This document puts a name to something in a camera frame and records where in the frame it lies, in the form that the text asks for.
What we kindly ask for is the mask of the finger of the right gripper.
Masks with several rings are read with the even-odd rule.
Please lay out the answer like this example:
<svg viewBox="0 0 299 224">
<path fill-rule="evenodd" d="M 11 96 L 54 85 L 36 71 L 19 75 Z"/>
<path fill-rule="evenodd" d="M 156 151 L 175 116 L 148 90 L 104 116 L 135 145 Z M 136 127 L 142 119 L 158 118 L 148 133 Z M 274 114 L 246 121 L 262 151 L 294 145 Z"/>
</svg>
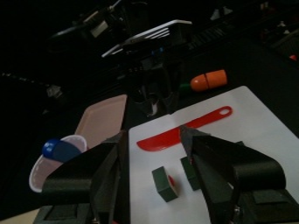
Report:
<svg viewBox="0 0 299 224">
<path fill-rule="evenodd" d="M 179 92 L 168 88 L 160 90 L 159 109 L 166 114 L 172 114 L 178 108 Z"/>
<path fill-rule="evenodd" d="M 131 91 L 131 98 L 135 102 L 135 105 L 147 117 L 151 117 L 156 114 L 158 98 L 156 95 L 150 93 L 144 87 L 135 88 Z"/>
</svg>

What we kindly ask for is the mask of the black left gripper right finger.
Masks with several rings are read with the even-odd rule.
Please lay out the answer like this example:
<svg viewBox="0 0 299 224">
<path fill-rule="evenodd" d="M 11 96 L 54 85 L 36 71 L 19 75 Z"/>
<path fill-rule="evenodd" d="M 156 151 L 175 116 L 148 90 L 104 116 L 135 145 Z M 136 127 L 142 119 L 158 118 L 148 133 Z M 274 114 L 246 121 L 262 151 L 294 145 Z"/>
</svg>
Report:
<svg viewBox="0 0 299 224">
<path fill-rule="evenodd" d="M 282 165 L 264 153 L 194 128 L 179 128 L 211 224 L 299 224 L 299 202 Z"/>
</svg>

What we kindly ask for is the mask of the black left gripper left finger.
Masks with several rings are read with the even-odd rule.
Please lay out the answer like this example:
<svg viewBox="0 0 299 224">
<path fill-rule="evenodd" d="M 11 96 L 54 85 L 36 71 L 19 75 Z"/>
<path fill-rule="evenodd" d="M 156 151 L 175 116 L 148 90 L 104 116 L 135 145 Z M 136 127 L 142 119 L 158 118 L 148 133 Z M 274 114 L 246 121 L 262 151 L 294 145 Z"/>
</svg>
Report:
<svg viewBox="0 0 299 224">
<path fill-rule="evenodd" d="M 43 184 L 32 224 L 114 223 L 127 150 L 128 134 L 120 130 L 54 171 Z"/>
</svg>

